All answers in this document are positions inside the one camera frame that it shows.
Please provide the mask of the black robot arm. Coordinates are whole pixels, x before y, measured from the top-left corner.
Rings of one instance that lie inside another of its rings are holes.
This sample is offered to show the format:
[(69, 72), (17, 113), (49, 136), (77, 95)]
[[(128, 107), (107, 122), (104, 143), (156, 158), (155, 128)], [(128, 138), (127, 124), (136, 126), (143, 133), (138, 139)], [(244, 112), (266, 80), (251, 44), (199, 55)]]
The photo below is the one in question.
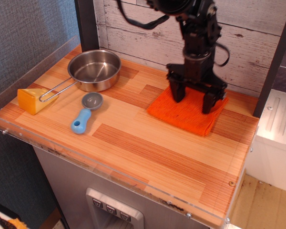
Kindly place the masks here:
[(227, 48), (217, 42), (221, 26), (217, 23), (217, 7), (212, 0), (149, 0), (147, 4), (167, 16), (175, 16), (184, 40), (183, 64), (167, 64), (167, 79), (174, 100), (185, 97), (187, 87), (204, 93), (204, 114), (210, 113), (218, 100), (225, 98), (226, 82), (213, 71), (215, 49)]

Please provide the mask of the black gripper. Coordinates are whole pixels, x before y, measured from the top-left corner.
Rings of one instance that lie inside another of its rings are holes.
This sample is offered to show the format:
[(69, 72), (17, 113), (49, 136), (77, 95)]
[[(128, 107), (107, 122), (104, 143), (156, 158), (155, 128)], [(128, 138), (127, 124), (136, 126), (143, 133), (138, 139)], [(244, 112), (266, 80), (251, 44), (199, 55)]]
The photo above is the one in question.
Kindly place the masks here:
[(190, 87), (205, 93), (203, 98), (203, 114), (209, 114), (218, 100), (226, 96), (227, 84), (215, 75), (213, 67), (215, 52), (202, 55), (185, 54), (183, 64), (169, 63), (167, 79), (173, 99), (179, 103), (185, 97), (185, 88)]

